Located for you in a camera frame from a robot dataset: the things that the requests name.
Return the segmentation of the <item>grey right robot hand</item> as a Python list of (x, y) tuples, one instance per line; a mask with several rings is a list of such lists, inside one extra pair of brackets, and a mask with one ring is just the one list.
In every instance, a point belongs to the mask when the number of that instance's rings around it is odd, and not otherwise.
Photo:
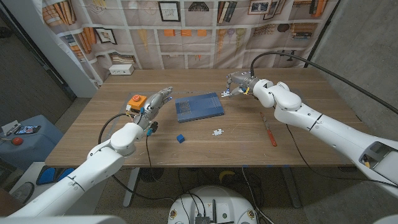
[[(238, 94), (252, 95), (255, 84), (259, 79), (251, 75), (251, 72), (233, 72), (227, 75), (226, 91), (223, 93), (224, 97), (232, 97)], [(233, 90), (230, 90), (231, 84), (235, 83), (238, 85)]]

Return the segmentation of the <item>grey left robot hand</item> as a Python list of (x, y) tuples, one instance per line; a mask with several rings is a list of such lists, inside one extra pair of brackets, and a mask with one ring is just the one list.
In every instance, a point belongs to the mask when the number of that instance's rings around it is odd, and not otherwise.
[(147, 129), (150, 126), (150, 122), (157, 116), (161, 107), (170, 101), (170, 94), (173, 91), (173, 87), (169, 86), (148, 97), (144, 103), (144, 112), (137, 115), (133, 119), (133, 123), (139, 125), (142, 129)]

